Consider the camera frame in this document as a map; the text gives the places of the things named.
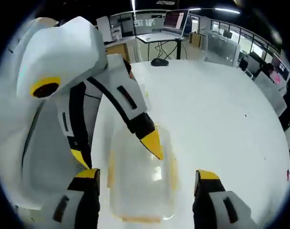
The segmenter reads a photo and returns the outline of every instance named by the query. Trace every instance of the desk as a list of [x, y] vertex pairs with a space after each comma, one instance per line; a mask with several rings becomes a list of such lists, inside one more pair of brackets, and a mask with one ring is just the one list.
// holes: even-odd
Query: desk
[[[106, 45], [107, 49], [107, 54], [116, 54], [119, 53], [121, 54], [128, 62], [130, 62], [130, 57], [129, 57], [129, 52], [127, 48], [127, 43], [128, 42], [135, 42], [135, 36], [130, 36], [130, 37], [124, 37], [118, 41], [109, 43]], [[135, 45], [133, 44], [133, 51], [134, 51], [134, 56], [135, 60], [138, 61], [137, 58], [137, 50], [135, 48]]]
[[[240, 69], [210, 62], [131, 65], [148, 92], [148, 114], [170, 132], [177, 158], [175, 215], [159, 228], [194, 228], [196, 169], [218, 174], [226, 190], [234, 191], [251, 208], [256, 223], [267, 220], [286, 190], [290, 158], [278, 117], [253, 81]], [[112, 216], [106, 187], [112, 138], [122, 125], [103, 95], [92, 144], [93, 167], [101, 169], [99, 228], [128, 228]]]
[[175, 35], [167, 34], [167, 33], [163, 33], [163, 32], [157, 32], [157, 33], [138, 35], [137, 39], [139, 39], [141, 42], [147, 44], [147, 60], [148, 61], [149, 61], [150, 43], [155, 43], [155, 42], [177, 42], [176, 59], [180, 60], [181, 41], [184, 40], [183, 37], [179, 37], [179, 36], [175, 36]]

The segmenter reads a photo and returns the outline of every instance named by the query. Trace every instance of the yellow rim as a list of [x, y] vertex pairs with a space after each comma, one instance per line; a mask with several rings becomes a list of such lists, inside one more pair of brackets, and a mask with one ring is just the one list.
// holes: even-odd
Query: yellow rim
[[58, 85], [60, 85], [60, 82], [61, 82], [61, 78], [60, 77], [45, 77], [45, 78], [42, 78], [40, 79], [39, 81], [37, 81], [37, 83], [33, 84], [33, 86], [31, 87], [31, 95], [34, 95], [34, 92], [46, 85], [46, 84], [50, 84], [50, 83], [57, 83]]

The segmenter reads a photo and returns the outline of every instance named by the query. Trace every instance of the computer screen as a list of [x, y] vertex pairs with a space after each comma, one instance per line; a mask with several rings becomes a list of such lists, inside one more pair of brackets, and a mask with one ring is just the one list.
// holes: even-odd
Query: computer screen
[[289, 71], [276, 54], [273, 55], [271, 64], [274, 66], [277, 72], [279, 72], [282, 75], [284, 80], [287, 80]]
[[232, 33], [229, 32], [229, 31], [224, 30], [223, 31], [223, 36], [231, 39], [232, 38]]
[[162, 31], [182, 35], [188, 16], [188, 10], [172, 10], [166, 12]]

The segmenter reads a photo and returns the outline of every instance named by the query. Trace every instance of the office chair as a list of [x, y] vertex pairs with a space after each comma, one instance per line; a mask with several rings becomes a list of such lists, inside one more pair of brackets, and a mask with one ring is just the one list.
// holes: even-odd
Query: office chair
[[242, 69], [242, 71], [245, 71], [248, 67], [248, 62], [244, 59], [241, 59], [238, 67]]

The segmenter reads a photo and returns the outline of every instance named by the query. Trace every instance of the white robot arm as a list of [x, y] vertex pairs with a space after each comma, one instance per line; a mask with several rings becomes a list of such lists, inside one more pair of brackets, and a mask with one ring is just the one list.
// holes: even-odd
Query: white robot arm
[[81, 128], [82, 101], [77, 99], [84, 95], [86, 80], [107, 96], [143, 145], [163, 159], [159, 135], [146, 113], [138, 83], [129, 78], [121, 55], [106, 55], [101, 34], [82, 17], [34, 34], [21, 61], [17, 96], [55, 99], [73, 155], [91, 168], [90, 148]]

